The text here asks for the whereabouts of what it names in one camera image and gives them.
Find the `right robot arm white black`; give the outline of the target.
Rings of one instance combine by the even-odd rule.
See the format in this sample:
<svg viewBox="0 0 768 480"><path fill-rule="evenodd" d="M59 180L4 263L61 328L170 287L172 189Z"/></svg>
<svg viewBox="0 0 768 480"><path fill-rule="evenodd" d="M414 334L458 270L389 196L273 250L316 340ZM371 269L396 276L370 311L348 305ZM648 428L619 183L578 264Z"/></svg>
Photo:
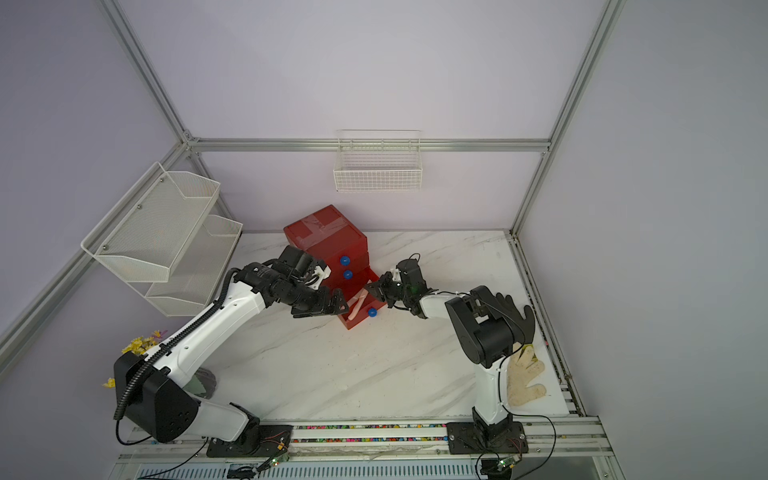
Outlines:
<svg viewBox="0 0 768 480"><path fill-rule="evenodd" d="M526 454L524 427L502 396L502 367L533 343L536 321L532 308L518 309L511 296L494 294L484 285L468 292L430 288L414 256L400 261L365 290L389 308L421 319L448 320L465 357L474 365L472 419L446 424L449 452Z"/></svg>

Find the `red drawer cabinet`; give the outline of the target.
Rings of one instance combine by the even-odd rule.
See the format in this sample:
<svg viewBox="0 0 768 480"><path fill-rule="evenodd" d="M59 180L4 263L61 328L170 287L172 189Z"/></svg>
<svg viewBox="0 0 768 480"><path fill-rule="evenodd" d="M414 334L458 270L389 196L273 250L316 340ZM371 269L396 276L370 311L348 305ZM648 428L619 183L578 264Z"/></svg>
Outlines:
<svg viewBox="0 0 768 480"><path fill-rule="evenodd" d="M315 258L323 260L331 269L329 278L322 282L331 290L341 289L349 305L347 315L338 318L351 330L367 318L377 316L385 303L367 295L358 315L350 320L357 296L369 282L379 276L370 265L368 238L333 205L328 205L283 228L288 242Z"/></svg>

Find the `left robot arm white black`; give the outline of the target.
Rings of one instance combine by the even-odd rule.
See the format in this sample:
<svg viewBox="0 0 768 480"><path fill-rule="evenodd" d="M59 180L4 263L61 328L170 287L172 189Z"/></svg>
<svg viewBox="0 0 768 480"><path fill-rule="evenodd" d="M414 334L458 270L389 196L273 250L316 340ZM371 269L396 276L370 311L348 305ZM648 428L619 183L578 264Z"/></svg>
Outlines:
<svg viewBox="0 0 768 480"><path fill-rule="evenodd" d="M128 351L115 361L114 421L129 419L159 443L198 435L211 457L270 456L282 449L291 427L265 426L240 405L217 404L185 387L237 330L275 303L295 318L347 312L342 291L323 283L330 275L325 261L293 246L278 258L229 269L218 296L180 330L145 353Z"/></svg>

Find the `pink fruit knife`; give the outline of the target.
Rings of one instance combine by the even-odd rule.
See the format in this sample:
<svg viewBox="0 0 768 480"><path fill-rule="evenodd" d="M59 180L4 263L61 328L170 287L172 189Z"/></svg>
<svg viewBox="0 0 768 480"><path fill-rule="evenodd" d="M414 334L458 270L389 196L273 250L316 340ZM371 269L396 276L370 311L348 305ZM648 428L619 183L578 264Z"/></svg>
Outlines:
<svg viewBox="0 0 768 480"><path fill-rule="evenodd" d="M354 303L354 305L352 307L352 310L351 310L351 312L349 314L349 319L350 320L354 319L358 315L359 311L362 308L362 305L364 304L364 302L366 300L367 295L368 295L368 292L366 290L362 290L360 292L360 294L357 296L357 300Z"/></svg>

